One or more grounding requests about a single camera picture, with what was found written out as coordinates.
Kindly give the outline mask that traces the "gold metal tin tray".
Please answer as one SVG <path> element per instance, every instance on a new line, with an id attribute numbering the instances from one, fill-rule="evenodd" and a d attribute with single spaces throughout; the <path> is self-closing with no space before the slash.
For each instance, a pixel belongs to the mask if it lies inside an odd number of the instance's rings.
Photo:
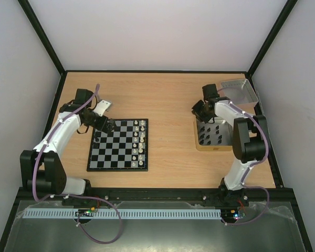
<path id="1" fill-rule="evenodd" d="M 195 145 L 198 151 L 231 151 L 233 129 L 222 118 L 208 123 L 194 119 Z"/>

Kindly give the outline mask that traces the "black white chess board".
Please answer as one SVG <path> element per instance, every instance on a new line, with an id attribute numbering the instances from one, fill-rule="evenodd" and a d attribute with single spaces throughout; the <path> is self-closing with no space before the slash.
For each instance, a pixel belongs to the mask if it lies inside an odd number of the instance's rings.
<path id="1" fill-rule="evenodd" d="M 87 164 L 88 172 L 120 172 L 120 171 L 147 171 L 131 167 L 131 133 L 135 119 L 115 119 L 116 129 L 109 134 L 94 130 L 91 138 L 90 153 Z M 146 121 L 146 130 L 149 140 L 149 120 Z"/>

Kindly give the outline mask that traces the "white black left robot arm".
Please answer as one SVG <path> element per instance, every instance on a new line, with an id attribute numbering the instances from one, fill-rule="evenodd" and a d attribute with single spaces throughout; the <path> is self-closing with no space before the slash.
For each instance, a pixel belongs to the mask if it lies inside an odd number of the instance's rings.
<path id="1" fill-rule="evenodd" d="M 91 187 L 87 179 L 67 176 L 61 156 L 69 140 L 79 128 L 109 133 L 116 127 L 114 120 L 105 116 L 112 103 L 102 100 L 95 91 L 77 89 L 73 100 L 60 109 L 57 120 L 46 136 L 32 150 L 24 150 L 19 158 L 22 184 L 31 191 L 36 202 L 48 197 L 83 195 Z"/>

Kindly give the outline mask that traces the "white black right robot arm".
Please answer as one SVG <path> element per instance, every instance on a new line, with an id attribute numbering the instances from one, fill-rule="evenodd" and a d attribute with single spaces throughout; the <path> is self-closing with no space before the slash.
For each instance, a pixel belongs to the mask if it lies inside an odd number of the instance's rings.
<path id="1" fill-rule="evenodd" d="M 220 96 L 216 85 L 202 87 L 203 99 L 192 107 L 198 150 L 232 149 L 232 166 L 218 187 L 223 205 L 243 199 L 246 179 L 252 169 L 268 158 L 270 144 L 265 116 L 246 112 L 230 98 Z"/>

